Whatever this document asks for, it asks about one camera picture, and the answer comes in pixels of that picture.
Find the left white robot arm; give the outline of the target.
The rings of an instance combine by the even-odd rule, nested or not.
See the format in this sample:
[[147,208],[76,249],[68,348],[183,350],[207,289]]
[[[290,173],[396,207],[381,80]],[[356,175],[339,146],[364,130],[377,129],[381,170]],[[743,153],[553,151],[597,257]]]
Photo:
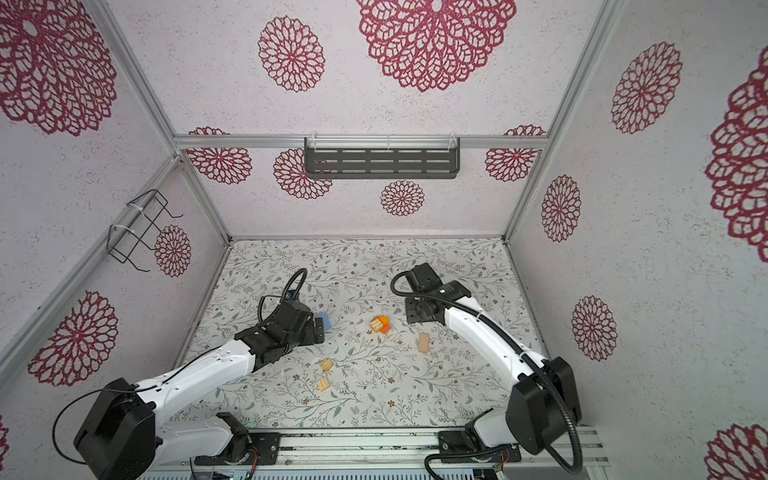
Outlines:
[[171,417],[220,386],[324,339],[321,317],[297,300],[281,302],[265,320],[182,367],[137,383],[110,382],[73,445],[98,479],[137,479],[152,467],[197,457],[243,463],[254,447],[234,414],[179,424],[171,424]]

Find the grooved natural wood block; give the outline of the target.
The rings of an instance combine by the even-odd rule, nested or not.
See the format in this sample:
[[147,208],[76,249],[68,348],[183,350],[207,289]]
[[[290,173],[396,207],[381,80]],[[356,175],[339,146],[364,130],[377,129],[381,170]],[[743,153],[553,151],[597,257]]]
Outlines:
[[386,316],[378,316],[374,318],[370,323],[370,328],[375,333],[388,333],[390,330],[389,318]]

